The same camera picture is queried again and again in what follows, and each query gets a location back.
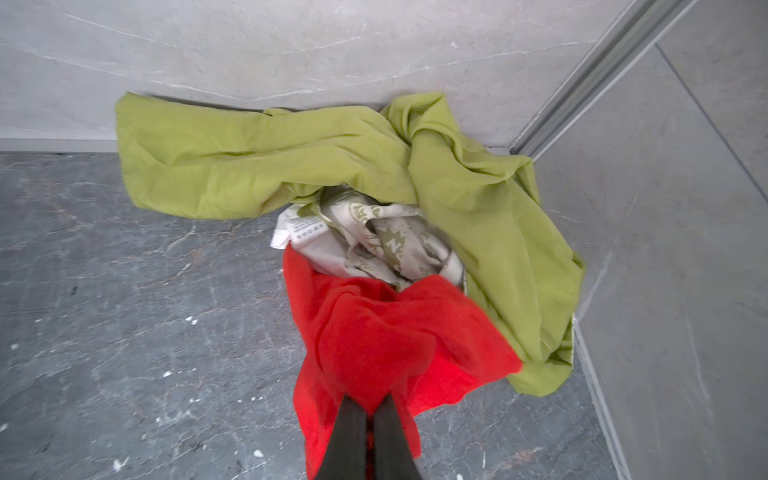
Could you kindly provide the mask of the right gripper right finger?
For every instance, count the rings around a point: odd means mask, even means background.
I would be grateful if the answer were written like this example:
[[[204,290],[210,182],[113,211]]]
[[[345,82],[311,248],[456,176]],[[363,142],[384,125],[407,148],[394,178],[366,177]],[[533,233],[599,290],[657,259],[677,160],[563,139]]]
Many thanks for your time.
[[[373,465],[376,480],[422,480],[391,395],[373,416]]]

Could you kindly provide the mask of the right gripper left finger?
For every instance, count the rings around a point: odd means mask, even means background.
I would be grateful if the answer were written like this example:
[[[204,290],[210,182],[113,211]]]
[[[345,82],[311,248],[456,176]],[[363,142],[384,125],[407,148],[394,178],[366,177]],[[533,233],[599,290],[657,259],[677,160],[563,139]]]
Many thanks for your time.
[[[315,480],[364,480],[367,438],[367,413],[353,399],[345,397]]]

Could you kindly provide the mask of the red cloth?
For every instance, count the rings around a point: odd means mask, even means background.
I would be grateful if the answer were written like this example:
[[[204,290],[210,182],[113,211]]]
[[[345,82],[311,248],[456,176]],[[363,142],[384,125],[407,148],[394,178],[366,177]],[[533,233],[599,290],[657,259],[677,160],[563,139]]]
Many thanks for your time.
[[[292,247],[283,274],[306,356],[294,389],[307,475],[317,477],[342,404],[362,410],[364,460],[376,450],[375,412],[390,400],[404,456],[422,453],[415,416],[460,402],[523,363],[483,310],[438,275],[403,291],[372,278],[320,273]]]

